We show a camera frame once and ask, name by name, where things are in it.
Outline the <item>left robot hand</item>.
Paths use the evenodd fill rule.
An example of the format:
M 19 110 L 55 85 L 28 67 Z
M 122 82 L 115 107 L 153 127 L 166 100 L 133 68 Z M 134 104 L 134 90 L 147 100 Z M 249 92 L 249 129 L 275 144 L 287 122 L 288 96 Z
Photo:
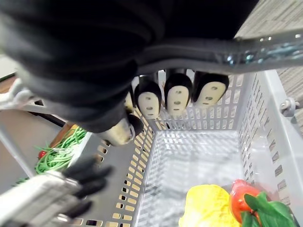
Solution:
M 112 171 L 91 156 L 61 172 L 36 175 L 1 194 L 0 225 L 67 227 L 91 209 L 86 197 L 103 190 Z

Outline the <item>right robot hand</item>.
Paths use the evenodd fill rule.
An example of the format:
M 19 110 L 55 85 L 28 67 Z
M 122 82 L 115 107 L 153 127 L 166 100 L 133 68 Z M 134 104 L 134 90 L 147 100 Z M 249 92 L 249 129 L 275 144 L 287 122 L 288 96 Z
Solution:
M 129 142 L 143 125 L 130 115 L 130 97 L 145 118 L 160 107 L 180 115 L 201 96 L 185 67 L 138 75 L 139 55 L 170 38 L 231 40 L 255 0 L 3 0 L 0 45 L 18 63 L 23 84 L 60 117 L 98 134 L 111 145 Z

